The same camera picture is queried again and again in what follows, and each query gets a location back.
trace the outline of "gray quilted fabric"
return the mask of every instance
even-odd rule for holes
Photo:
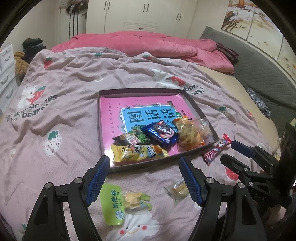
[[[282,136],[285,123],[296,117],[296,88],[290,80],[261,53],[223,32],[206,27],[201,39],[212,39],[236,51],[234,77],[253,89],[271,111],[271,119]]]

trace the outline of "metal screw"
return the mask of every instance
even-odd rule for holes
[[[237,186],[238,186],[239,188],[244,188],[244,184],[243,184],[243,183],[238,183]]]
[[[208,177],[208,178],[207,178],[207,182],[208,182],[208,183],[214,183],[214,182],[215,182],[215,179],[212,178],[212,177]]]
[[[76,184],[79,184],[79,183],[82,182],[82,178],[81,178],[81,177],[78,177],[78,178],[76,178],[76,179],[74,180],[74,182],[75,182]]]
[[[51,183],[47,183],[47,184],[45,184],[45,188],[46,189],[50,189],[52,187],[52,184]]]

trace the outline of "drawer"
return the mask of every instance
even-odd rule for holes
[[[6,47],[0,53],[0,64],[2,72],[14,61],[12,45]]]
[[[15,63],[10,63],[10,66],[0,73],[0,93],[8,85],[8,83],[15,77]]]
[[[143,24],[135,24],[135,23],[124,23],[123,30],[124,31],[148,31],[157,33],[159,27],[149,26]]]
[[[16,82],[16,78],[14,78],[0,94],[0,109],[3,113],[11,103],[17,90],[18,85]]]

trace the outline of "pink blanket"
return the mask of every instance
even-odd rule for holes
[[[155,57],[179,58],[222,73],[234,72],[231,62],[216,50],[216,42],[210,39],[180,39],[145,31],[122,31],[111,34],[80,34],[51,50],[56,53],[79,47],[108,47],[130,57],[149,52]]]

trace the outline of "wardrobe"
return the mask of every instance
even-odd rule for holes
[[[86,33],[149,31],[186,38],[197,0],[89,0]]]

